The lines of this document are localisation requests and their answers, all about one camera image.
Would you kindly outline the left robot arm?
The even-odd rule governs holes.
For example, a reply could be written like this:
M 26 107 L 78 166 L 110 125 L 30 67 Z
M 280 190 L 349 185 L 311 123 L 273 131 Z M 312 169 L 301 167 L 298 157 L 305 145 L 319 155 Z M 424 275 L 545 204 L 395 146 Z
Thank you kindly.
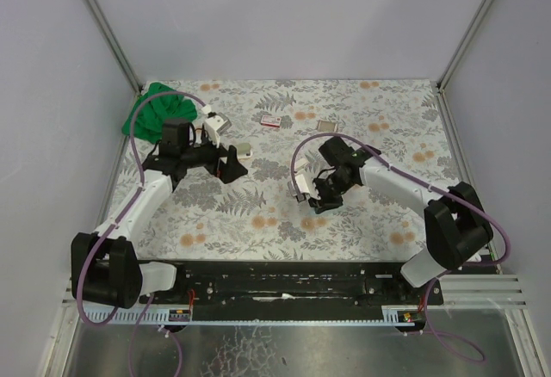
M 203 168 L 224 184 L 247 175 L 236 147 L 220 141 L 230 125 L 214 113 L 200 129 L 185 119 L 164 122 L 155 151 L 139 164 L 143 172 L 133 190 L 104 223 L 71 242 L 71 291 L 79 303 L 128 309 L 142 295 L 174 287 L 176 266 L 140 262 L 133 244 L 190 169 Z

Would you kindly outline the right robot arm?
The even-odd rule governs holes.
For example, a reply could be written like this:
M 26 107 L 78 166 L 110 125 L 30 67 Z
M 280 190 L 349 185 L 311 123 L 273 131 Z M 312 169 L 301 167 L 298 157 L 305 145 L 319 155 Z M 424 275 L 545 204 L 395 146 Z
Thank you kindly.
M 438 193 L 435 187 L 416 182 L 413 176 L 403 176 L 382 163 L 378 150 L 354 149 L 338 136 L 328 139 L 319 152 L 331 171 L 310 182 L 312 196 L 308 204 L 316 213 L 341 207 L 345 193 L 363 186 L 423 218 L 425 247 L 400 269 L 410 286 L 421 287 L 447 270 L 482 261 L 480 250 L 492 240 L 493 233 L 489 222 L 475 212 L 482 206 L 471 185 L 460 182 L 446 194 Z

